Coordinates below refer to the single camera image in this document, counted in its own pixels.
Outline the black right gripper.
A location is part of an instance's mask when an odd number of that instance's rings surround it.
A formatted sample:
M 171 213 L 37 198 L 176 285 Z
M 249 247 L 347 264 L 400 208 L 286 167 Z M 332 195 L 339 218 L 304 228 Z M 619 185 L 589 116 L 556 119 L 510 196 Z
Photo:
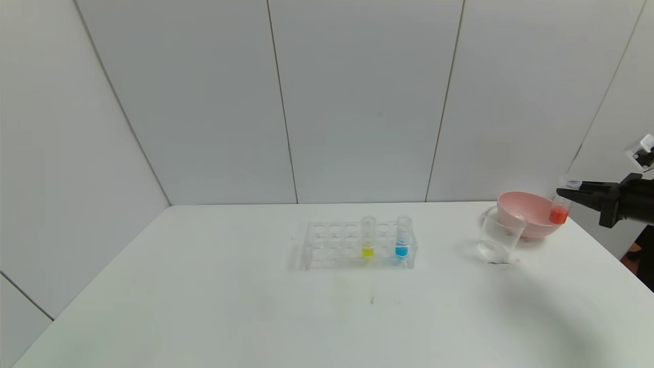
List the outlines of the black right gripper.
M 622 220 L 653 224 L 653 180 L 629 174 L 622 182 L 583 181 L 579 189 L 556 189 L 558 196 L 600 212 L 599 225 Z

